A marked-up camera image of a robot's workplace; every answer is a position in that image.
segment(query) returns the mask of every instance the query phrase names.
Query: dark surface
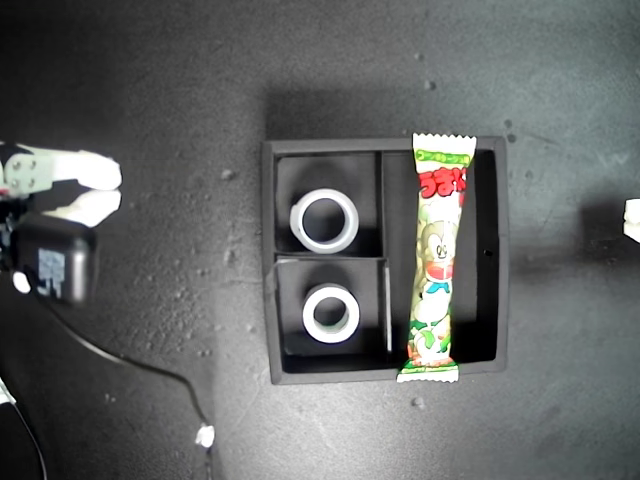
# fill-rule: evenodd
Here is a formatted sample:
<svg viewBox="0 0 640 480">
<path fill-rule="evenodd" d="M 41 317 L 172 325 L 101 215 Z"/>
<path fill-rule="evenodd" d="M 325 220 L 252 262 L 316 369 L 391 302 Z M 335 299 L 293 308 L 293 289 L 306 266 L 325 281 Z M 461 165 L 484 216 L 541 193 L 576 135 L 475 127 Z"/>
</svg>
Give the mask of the dark surface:
<svg viewBox="0 0 640 480">
<path fill-rule="evenodd" d="M 0 131 L 121 162 L 72 320 L 197 382 L 217 478 L 640 476 L 640 3 L 37 3 L 0 7 Z M 271 386 L 260 142 L 413 129 L 512 142 L 508 369 Z M 83 351 L 7 279 L 0 298 L 0 375 L 52 479 L 188 478 L 182 390 Z"/>
<path fill-rule="evenodd" d="M 20 420 L 13 405 L 0 405 L 0 452 L 2 452 L 2 475 L 11 478 L 12 468 L 19 474 L 14 478 L 40 478 L 38 451 L 29 436 L 29 431 Z"/>
</svg>

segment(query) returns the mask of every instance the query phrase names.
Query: white tape roll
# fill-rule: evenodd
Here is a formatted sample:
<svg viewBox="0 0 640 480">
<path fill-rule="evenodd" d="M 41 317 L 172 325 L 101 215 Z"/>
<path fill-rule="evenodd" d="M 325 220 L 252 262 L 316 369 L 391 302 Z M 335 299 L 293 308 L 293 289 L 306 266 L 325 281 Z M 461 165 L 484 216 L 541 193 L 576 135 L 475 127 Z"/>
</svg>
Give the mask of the white tape roll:
<svg viewBox="0 0 640 480">
<path fill-rule="evenodd" d="M 336 298 L 344 303 L 345 312 L 334 325 L 323 325 L 315 318 L 318 304 L 327 298 Z M 314 287 L 307 295 L 302 309 L 304 328 L 309 335 L 322 343 L 340 343 L 354 334 L 360 324 L 360 307 L 346 288 L 334 283 L 323 283 Z"/>
<path fill-rule="evenodd" d="M 344 213 L 344 226 L 340 234 L 327 242 L 313 240 L 304 230 L 304 214 L 312 203 L 318 200 L 332 200 L 337 203 Z M 291 208 L 289 216 L 289 226 L 300 243 L 305 248 L 315 253 L 331 254 L 341 252 L 353 242 L 358 233 L 359 219 L 358 210 L 351 199 L 344 193 L 330 188 L 321 188 L 307 193 Z"/>
</svg>

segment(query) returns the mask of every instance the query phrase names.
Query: plastic wrapper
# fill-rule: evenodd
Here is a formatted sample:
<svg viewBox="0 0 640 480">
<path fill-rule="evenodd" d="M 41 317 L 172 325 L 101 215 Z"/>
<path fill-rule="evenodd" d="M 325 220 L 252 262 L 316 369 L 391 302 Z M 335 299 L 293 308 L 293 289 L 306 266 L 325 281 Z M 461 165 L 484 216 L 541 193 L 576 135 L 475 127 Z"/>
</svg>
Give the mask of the plastic wrapper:
<svg viewBox="0 0 640 480">
<path fill-rule="evenodd" d="M 475 138 L 413 135 L 420 180 L 416 276 L 407 344 L 409 359 L 398 374 L 398 382 L 458 380 L 458 365 L 450 356 L 453 265 L 466 170 L 475 147 Z"/>
</svg>

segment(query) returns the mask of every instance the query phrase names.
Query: green label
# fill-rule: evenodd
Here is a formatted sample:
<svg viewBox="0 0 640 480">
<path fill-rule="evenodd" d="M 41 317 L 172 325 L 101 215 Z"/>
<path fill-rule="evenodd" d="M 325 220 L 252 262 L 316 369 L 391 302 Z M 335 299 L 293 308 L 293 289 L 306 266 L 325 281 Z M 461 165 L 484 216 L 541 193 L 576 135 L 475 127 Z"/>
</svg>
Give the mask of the green label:
<svg viewBox="0 0 640 480">
<path fill-rule="evenodd" d="M 438 162 L 447 165 L 469 165 L 471 157 L 466 153 L 430 152 L 428 150 L 416 150 L 414 152 L 418 162 Z"/>
<path fill-rule="evenodd" d="M 402 370 L 400 370 L 400 374 L 407 373 L 427 373 L 427 372 L 450 372 L 452 370 L 457 370 L 458 365 L 455 363 L 449 363 L 448 365 L 441 365 L 440 367 L 420 367 L 407 365 Z"/>
</svg>

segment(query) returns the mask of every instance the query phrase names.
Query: dust speck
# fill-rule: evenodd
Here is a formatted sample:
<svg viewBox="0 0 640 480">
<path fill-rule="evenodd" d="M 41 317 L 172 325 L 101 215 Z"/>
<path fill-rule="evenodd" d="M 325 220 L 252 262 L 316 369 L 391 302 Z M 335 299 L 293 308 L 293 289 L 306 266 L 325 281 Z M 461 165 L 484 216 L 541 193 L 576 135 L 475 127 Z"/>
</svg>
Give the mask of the dust speck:
<svg viewBox="0 0 640 480">
<path fill-rule="evenodd" d="M 224 263 L 224 265 L 226 267 L 230 266 L 236 259 L 236 252 L 234 252 L 232 249 L 227 248 L 224 251 L 224 256 L 222 257 L 222 262 Z"/>
<path fill-rule="evenodd" d="M 556 418 L 558 415 L 562 413 L 562 408 L 559 405 L 554 405 L 549 408 L 546 412 L 544 412 L 542 416 L 542 420 L 545 422 L 549 422 Z"/>
<path fill-rule="evenodd" d="M 424 400 L 422 397 L 416 397 L 411 400 L 411 406 L 419 408 L 420 410 L 424 410 Z"/>
<path fill-rule="evenodd" d="M 236 172 L 228 168 L 225 168 L 220 174 L 220 179 L 224 180 L 225 182 L 228 182 L 229 180 L 233 180 L 235 176 L 236 176 Z"/>
<path fill-rule="evenodd" d="M 546 435 L 535 448 L 536 458 L 545 458 L 561 452 L 565 446 L 564 435 L 561 432 L 553 432 Z"/>
</svg>

